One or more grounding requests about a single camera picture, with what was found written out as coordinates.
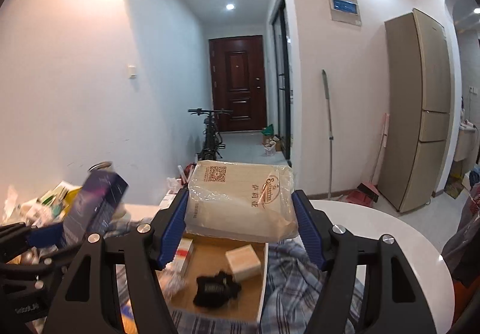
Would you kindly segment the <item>beige refrigerator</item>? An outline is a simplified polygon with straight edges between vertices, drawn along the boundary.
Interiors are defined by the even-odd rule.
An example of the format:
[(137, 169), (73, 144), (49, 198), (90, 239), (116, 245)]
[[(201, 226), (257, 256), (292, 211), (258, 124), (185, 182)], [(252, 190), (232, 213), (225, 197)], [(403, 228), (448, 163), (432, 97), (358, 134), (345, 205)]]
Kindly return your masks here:
[(400, 212), (431, 198), (447, 148), (451, 108), (443, 26), (413, 9), (385, 22), (390, 119), (377, 188)]

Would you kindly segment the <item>white tall tumbler cup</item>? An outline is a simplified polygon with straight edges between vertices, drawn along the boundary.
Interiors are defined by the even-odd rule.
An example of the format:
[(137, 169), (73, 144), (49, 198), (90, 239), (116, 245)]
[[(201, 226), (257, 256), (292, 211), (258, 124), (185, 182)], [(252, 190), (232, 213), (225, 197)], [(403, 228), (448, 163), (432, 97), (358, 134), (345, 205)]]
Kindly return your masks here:
[(96, 163), (94, 165), (92, 165), (90, 168), (89, 168), (89, 173), (92, 173), (94, 171), (108, 171), (108, 172), (112, 172), (114, 171), (113, 169), (113, 163), (112, 162), (109, 162), (109, 161), (104, 161), (104, 162), (99, 162), (99, 163)]

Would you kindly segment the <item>small beige square box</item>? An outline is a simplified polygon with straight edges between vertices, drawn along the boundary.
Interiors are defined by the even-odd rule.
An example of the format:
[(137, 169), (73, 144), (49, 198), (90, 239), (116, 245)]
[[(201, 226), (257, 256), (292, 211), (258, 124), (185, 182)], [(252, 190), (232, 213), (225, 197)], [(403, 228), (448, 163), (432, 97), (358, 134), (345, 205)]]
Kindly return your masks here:
[(251, 244), (226, 251), (224, 255), (236, 282), (260, 275), (261, 261)]

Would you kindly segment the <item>bagged beige roll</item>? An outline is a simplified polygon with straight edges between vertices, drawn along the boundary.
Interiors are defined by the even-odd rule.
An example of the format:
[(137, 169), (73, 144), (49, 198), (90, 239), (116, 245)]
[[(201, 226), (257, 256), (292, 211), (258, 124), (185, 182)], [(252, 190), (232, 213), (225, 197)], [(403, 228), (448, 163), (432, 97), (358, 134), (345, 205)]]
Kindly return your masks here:
[(156, 271), (163, 297), (171, 300), (186, 288), (187, 280), (177, 265), (168, 263), (162, 271)]

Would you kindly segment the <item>black bicycle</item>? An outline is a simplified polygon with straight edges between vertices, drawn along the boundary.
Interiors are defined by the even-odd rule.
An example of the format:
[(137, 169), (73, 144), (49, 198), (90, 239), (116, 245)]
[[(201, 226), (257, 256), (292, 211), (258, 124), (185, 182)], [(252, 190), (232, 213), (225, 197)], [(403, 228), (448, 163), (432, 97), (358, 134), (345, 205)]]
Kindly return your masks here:
[(215, 161), (217, 157), (222, 158), (221, 154), (219, 153), (219, 150), (225, 149), (225, 144), (223, 143), (223, 139), (218, 129), (216, 119), (222, 114), (230, 115), (231, 113), (233, 113), (233, 111), (225, 110), (225, 109), (208, 110), (208, 109), (198, 108), (198, 109), (189, 109), (188, 112), (192, 115), (206, 116), (206, 118), (204, 119), (205, 137), (204, 137), (202, 149), (198, 153), (198, 160), (199, 161), (202, 161), (202, 160)]

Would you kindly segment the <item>blue plaid shirt cloth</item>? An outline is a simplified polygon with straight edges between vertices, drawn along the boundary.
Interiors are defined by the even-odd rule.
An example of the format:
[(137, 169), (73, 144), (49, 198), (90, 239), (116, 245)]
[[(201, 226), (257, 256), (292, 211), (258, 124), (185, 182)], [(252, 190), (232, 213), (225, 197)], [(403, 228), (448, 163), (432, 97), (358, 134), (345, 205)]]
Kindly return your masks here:
[[(112, 222), (106, 237), (135, 231), (140, 222)], [(304, 333), (312, 317), (326, 273), (308, 258), (306, 250), (295, 241), (282, 241), (268, 247), (268, 270), (264, 306), (259, 327), (239, 322), (208, 319), (170, 309), (178, 333)], [(117, 266), (120, 307), (129, 301), (125, 267)], [(364, 286), (355, 280), (349, 317), (343, 333), (356, 333)]]

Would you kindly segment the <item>white red medicine box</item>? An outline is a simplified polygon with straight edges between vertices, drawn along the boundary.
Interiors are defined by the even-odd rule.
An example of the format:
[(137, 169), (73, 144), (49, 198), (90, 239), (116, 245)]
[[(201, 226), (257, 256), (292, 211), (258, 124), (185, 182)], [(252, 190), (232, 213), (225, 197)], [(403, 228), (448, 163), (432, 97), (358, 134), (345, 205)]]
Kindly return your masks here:
[(193, 253), (193, 249), (194, 242), (192, 239), (181, 239), (179, 246), (177, 247), (174, 260), (172, 261), (173, 268), (178, 274), (185, 274), (189, 264), (189, 260), (191, 258), (191, 254)]

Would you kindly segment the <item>black fuzzy pouch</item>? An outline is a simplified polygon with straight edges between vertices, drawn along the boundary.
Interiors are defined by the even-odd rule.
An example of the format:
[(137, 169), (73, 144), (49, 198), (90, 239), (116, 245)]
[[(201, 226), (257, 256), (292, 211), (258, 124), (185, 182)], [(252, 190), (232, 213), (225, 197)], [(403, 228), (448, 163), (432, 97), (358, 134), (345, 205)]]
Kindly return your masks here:
[(241, 284), (224, 271), (219, 271), (214, 276), (199, 276), (196, 284), (197, 293), (193, 298), (193, 304), (208, 310), (222, 308), (231, 299), (237, 299), (242, 290)]

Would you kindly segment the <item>black framed glass door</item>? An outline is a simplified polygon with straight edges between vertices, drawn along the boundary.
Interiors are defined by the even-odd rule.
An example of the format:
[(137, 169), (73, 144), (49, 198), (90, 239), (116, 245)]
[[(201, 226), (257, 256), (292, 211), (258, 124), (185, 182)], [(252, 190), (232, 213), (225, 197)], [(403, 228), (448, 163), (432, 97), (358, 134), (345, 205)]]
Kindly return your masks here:
[(287, 164), (291, 165), (290, 38), (285, 0), (280, 0), (278, 3), (271, 26), (277, 78), (277, 133), (283, 156)]

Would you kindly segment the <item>white wall switch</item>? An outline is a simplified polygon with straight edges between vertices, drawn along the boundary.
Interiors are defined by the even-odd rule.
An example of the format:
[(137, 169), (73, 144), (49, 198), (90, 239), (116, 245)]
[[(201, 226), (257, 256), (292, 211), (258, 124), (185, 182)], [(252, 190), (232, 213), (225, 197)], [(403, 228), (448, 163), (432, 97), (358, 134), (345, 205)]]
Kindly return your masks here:
[(135, 65), (129, 65), (128, 66), (128, 77), (130, 79), (135, 79), (137, 76), (137, 68)]

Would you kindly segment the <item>boxes on hallway floor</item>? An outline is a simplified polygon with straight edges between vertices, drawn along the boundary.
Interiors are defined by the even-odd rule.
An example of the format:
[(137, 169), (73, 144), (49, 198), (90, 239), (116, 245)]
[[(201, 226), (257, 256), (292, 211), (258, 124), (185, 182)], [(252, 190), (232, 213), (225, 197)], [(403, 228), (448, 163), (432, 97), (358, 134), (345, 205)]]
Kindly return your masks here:
[(276, 153), (287, 154), (287, 145), (283, 137), (274, 132), (272, 124), (265, 127), (262, 131), (262, 145), (267, 156), (273, 156)]

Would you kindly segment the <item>white tissue pack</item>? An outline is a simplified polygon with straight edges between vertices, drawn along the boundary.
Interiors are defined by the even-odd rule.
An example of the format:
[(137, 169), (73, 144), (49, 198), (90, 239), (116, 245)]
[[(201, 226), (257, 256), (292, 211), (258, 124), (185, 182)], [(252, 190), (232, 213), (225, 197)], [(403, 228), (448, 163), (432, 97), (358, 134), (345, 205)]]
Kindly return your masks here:
[(188, 185), (186, 230), (255, 243), (294, 239), (294, 187), (288, 165), (200, 161)]

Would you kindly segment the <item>white washbasin cabinet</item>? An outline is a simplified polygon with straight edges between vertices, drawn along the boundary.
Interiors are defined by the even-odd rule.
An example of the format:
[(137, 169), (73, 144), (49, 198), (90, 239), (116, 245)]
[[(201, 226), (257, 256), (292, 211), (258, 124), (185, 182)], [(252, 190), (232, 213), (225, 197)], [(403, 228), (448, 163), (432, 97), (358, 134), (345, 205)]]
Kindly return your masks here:
[(476, 132), (477, 129), (473, 124), (460, 123), (454, 162), (462, 162), (470, 156), (475, 144)]

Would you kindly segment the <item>dark red entrance door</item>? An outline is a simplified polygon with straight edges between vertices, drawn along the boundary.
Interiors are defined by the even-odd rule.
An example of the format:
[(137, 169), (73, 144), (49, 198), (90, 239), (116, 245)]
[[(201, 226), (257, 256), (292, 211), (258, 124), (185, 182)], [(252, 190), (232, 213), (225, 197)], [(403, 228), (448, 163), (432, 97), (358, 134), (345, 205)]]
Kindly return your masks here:
[(208, 46), (213, 106), (224, 110), (220, 131), (261, 130), (267, 123), (263, 37), (211, 39)]

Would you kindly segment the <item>dark purple box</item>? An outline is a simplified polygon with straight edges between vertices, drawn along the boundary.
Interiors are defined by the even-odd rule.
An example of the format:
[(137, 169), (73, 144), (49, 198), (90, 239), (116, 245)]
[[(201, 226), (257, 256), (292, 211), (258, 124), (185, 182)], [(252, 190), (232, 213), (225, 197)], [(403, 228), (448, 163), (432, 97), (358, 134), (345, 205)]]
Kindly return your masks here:
[(113, 171), (91, 171), (64, 218), (62, 245), (80, 243), (92, 233), (104, 236), (127, 188)]

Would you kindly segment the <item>pink broom and dustpan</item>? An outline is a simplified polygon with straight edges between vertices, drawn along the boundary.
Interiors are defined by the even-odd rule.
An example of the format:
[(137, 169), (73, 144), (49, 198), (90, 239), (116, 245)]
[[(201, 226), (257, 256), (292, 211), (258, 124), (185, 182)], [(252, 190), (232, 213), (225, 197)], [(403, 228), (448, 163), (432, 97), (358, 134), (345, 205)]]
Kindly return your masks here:
[(372, 207), (374, 203), (377, 203), (380, 193), (374, 183), (374, 177), (380, 163), (380, 157), (383, 153), (383, 149), (386, 147), (389, 121), (390, 115), (388, 113), (384, 113), (379, 146), (376, 157), (374, 158), (373, 168), (368, 176), (368, 180), (361, 182), (356, 189), (349, 192), (344, 198), (345, 202), (365, 207)]

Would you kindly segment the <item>bags on floor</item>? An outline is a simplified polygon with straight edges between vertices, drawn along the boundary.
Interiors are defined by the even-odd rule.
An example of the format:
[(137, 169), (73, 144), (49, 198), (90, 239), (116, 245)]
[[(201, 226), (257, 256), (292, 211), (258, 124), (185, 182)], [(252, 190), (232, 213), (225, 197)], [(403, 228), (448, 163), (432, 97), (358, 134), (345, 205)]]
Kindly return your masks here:
[(160, 202), (160, 210), (168, 209), (173, 203), (176, 194), (179, 193), (183, 187), (187, 187), (193, 175), (195, 166), (195, 163), (191, 163), (185, 168), (179, 165), (177, 167), (178, 177), (167, 178), (168, 191)]

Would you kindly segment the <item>yellow plastic bin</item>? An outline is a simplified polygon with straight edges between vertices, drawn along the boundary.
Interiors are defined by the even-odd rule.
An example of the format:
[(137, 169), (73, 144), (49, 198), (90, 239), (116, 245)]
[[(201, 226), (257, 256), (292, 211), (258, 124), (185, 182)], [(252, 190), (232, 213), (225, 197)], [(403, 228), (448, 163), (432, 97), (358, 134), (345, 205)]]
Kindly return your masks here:
[(63, 205), (64, 206), (70, 206), (72, 204), (72, 202), (75, 200), (78, 192), (80, 192), (81, 190), (81, 186), (73, 186), (72, 188), (70, 188), (65, 196), (64, 196), (64, 199), (63, 199)]

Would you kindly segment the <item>wall electrical panel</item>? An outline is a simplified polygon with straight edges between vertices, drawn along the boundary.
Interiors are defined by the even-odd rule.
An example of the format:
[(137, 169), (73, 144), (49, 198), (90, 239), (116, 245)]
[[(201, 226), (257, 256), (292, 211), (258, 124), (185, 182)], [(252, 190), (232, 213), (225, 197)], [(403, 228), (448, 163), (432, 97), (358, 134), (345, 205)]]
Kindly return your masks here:
[(333, 21), (362, 26), (358, 0), (329, 0), (329, 9)]

